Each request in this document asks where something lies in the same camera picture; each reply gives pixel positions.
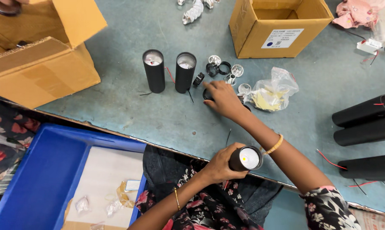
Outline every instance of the blue-gray table surface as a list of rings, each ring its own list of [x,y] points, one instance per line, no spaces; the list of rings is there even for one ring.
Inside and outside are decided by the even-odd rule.
[[[339,2],[327,0],[334,15]],[[338,168],[316,151],[318,148],[334,163],[385,155],[385,141],[350,147],[337,145],[333,133],[341,128],[331,120],[334,112],[385,94],[384,51],[370,68],[362,65],[360,61],[370,55],[356,50],[360,39],[330,24],[296,58],[237,59],[228,26],[235,1],[223,0],[212,10],[205,8],[201,17],[188,25],[183,25],[181,18],[191,8],[191,1],[184,6],[178,6],[176,0],[96,3],[109,26],[90,38],[86,46],[102,82],[38,110],[89,121],[97,127],[209,160],[225,147],[230,129],[229,144],[258,144],[244,129],[202,103],[202,85],[191,89],[193,103],[188,94],[175,91],[166,72],[162,93],[139,96],[150,92],[142,62],[144,51],[160,50],[173,76],[176,56],[184,51],[197,58],[195,76],[205,73],[210,55],[218,55],[231,65],[241,64],[244,74],[234,86],[236,91],[242,83],[254,86],[258,80],[270,79],[274,66],[284,68],[293,73],[300,91],[290,97],[285,110],[267,114],[250,105],[252,112],[316,164],[347,201],[385,212],[383,183],[363,186],[367,196],[359,188],[348,188],[353,180],[341,177]],[[370,36],[362,28],[355,32]],[[204,80],[223,77],[217,75],[212,79],[206,74]],[[269,157],[254,173],[292,185]]]

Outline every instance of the open cardboard box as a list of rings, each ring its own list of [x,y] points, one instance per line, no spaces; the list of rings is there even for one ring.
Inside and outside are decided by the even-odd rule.
[[[324,0],[237,0],[229,21],[237,58],[296,57],[333,15]]]
[[[0,15],[0,96],[35,108],[98,84],[83,42],[106,26],[93,0],[30,0]]]

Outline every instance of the gold bangle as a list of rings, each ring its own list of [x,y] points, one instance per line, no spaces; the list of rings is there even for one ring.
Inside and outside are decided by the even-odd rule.
[[[175,199],[177,200],[178,210],[180,211],[181,210],[180,203],[178,203],[177,189],[175,187],[174,187],[174,192],[175,192]]]
[[[279,135],[281,136],[279,138],[279,141],[271,149],[269,149],[268,151],[263,152],[262,153],[263,155],[271,154],[273,151],[275,151],[277,148],[279,148],[279,146],[281,146],[281,144],[283,142],[283,135],[282,134],[279,134]]]

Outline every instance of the red wire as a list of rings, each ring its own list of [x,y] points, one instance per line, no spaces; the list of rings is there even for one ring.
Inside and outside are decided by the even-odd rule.
[[[377,180],[375,180],[375,181],[369,181],[369,182],[363,183],[363,184],[361,184],[361,185],[359,185],[359,186],[371,184],[371,183],[374,183],[374,182],[378,182],[378,181],[377,181]],[[353,187],[358,187],[358,186],[357,186],[357,185],[349,185],[348,187],[349,187],[349,188],[353,188]]]
[[[330,164],[332,164],[332,165],[334,165],[334,166],[338,166],[339,168],[342,168],[342,169],[344,169],[344,170],[347,170],[347,168],[343,168],[342,166],[333,164],[332,162],[330,162],[330,161],[323,155],[323,153],[321,153],[321,151],[319,151],[319,149],[316,149],[316,150],[318,150],[318,152],[323,156],[323,158],[325,158]]]
[[[292,74],[292,73],[290,73],[290,74]],[[294,81],[296,82],[296,79],[295,79],[295,77],[294,77],[294,75],[293,75],[293,74],[292,74],[292,77],[293,77]]]
[[[164,68],[167,68],[167,70],[168,70],[168,73],[169,73],[169,76],[171,77],[171,80],[175,83],[175,81],[174,81],[174,79],[172,78],[172,75],[171,75],[171,73],[169,72],[169,69],[168,69],[168,67],[167,66],[165,66]]]
[[[367,60],[372,60],[372,59],[376,58],[377,55],[379,55],[379,51],[378,51],[378,50],[376,50],[376,55],[375,55],[374,57],[368,58],[368,59],[365,59],[365,60],[362,60],[361,62],[365,62],[365,61],[367,61]]]
[[[226,186],[228,185],[228,181],[229,181],[229,180],[226,180],[226,183],[225,183],[225,188],[224,188],[224,190],[226,189]]]

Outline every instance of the pink cloth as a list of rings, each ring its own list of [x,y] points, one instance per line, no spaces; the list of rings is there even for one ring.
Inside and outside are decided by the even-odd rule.
[[[332,22],[346,29],[359,25],[372,27],[377,23],[377,13],[384,7],[385,0],[343,0],[336,8],[338,18]]]

